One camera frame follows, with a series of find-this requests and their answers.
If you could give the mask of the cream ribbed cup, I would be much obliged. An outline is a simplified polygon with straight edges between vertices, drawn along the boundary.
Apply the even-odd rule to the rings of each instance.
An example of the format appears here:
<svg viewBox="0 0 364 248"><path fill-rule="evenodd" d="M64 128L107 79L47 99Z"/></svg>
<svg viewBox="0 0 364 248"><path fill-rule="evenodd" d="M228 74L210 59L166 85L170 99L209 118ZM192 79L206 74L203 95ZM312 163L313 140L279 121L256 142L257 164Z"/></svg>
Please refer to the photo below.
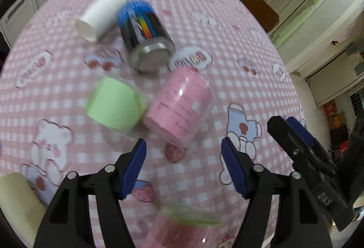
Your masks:
<svg viewBox="0 0 364 248"><path fill-rule="evenodd" d="M33 247L46 212L21 173L1 177L1 211L26 247Z"/></svg>

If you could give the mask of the pink cup with green lid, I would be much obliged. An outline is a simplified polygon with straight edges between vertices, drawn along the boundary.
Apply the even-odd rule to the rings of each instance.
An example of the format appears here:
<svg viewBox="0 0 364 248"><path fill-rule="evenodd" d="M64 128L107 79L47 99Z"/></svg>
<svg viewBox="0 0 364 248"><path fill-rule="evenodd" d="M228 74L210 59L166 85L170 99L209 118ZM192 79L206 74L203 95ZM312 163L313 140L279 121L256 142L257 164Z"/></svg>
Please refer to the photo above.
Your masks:
<svg viewBox="0 0 364 248"><path fill-rule="evenodd" d="M222 219L182 203L165 204L141 247L212 247Z"/></svg>

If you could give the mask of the pink transparent cup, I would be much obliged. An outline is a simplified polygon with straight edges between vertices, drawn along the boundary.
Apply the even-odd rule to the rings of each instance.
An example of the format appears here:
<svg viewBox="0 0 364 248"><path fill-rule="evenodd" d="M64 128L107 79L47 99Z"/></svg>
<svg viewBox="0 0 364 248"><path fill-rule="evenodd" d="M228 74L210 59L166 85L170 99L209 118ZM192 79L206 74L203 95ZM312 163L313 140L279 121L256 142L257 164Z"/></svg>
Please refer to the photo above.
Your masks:
<svg viewBox="0 0 364 248"><path fill-rule="evenodd" d="M143 122L162 140L178 147L192 141L215 105L215 91L196 68L174 70Z"/></svg>

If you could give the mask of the small green plastic cup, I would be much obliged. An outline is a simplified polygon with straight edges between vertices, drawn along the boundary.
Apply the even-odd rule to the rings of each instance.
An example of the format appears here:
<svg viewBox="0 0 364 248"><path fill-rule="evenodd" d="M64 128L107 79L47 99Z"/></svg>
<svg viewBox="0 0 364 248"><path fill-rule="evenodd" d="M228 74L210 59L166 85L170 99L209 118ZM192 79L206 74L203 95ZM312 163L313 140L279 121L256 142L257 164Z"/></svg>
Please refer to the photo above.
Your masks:
<svg viewBox="0 0 364 248"><path fill-rule="evenodd" d="M147 95L128 81L104 75L91 93L85 110L97 123L129 132L141 121L149 103Z"/></svg>

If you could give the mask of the white paper cup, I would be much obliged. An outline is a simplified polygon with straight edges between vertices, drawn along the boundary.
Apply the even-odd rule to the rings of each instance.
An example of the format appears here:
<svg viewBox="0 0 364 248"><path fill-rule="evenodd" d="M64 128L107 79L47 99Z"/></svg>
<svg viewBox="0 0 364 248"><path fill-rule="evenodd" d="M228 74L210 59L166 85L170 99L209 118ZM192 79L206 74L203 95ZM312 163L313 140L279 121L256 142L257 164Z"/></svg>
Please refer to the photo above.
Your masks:
<svg viewBox="0 0 364 248"><path fill-rule="evenodd" d="M77 31L88 42L98 42L117 24L117 13L127 2L128 0L95 0L75 20Z"/></svg>

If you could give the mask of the brown wooden chair right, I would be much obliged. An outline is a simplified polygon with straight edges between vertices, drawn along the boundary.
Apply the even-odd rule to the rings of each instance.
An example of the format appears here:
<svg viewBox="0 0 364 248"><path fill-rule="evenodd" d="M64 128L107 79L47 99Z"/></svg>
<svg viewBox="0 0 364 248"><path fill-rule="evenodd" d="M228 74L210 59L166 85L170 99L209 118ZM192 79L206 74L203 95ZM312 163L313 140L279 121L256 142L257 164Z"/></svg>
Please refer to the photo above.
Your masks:
<svg viewBox="0 0 364 248"><path fill-rule="evenodd" d="M279 23L279 15L264 0L240 0L260 23L266 33Z"/></svg>

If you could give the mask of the pink checkered tablecloth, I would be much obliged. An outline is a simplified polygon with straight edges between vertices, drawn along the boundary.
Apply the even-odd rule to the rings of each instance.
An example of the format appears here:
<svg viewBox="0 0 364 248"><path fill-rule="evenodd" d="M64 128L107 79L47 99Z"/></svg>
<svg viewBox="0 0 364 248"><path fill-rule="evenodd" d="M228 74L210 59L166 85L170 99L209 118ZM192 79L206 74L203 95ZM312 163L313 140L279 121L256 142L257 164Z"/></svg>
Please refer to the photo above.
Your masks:
<svg viewBox="0 0 364 248"><path fill-rule="evenodd" d="M288 174L291 159L267 133L271 116L303 120L295 87L267 34L238 0L146 0L177 47L155 74L127 62L120 30L98 44L75 20L94 0L48 0L24 27L1 72L1 174L22 173L49 201L69 171L93 173L114 163L138 138L148 153L136 190L121 203L136 245L159 205L178 201L222 218L215 245L231 247L248 206L220 157L230 137L238 150L271 172ZM212 85L212 113L181 150L140 127L121 134L94 122L86 103L99 79L123 78L153 98L170 73L197 68Z"/></svg>

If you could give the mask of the blue black metal can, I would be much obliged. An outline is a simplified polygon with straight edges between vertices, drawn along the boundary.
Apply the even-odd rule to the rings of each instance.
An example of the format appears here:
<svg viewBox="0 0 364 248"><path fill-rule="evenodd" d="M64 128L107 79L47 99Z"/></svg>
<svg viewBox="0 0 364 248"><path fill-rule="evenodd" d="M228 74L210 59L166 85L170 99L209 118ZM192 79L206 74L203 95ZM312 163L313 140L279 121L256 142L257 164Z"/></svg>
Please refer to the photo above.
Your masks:
<svg viewBox="0 0 364 248"><path fill-rule="evenodd" d="M174 55L174 42L146 0L128 1L119 10L117 23L134 70L156 72Z"/></svg>

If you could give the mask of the white sideboard cabinet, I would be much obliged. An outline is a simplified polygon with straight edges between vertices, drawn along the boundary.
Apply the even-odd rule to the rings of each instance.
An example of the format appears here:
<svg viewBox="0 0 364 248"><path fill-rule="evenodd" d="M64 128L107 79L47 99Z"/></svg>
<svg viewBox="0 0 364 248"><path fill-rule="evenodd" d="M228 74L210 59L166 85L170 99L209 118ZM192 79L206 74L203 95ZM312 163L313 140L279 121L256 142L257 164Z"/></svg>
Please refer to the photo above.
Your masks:
<svg viewBox="0 0 364 248"><path fill-rule="evenodd" d="M35 14L32 0L3 0L1 2L1 34L5 48L11 49L25 25Z"/></svg>

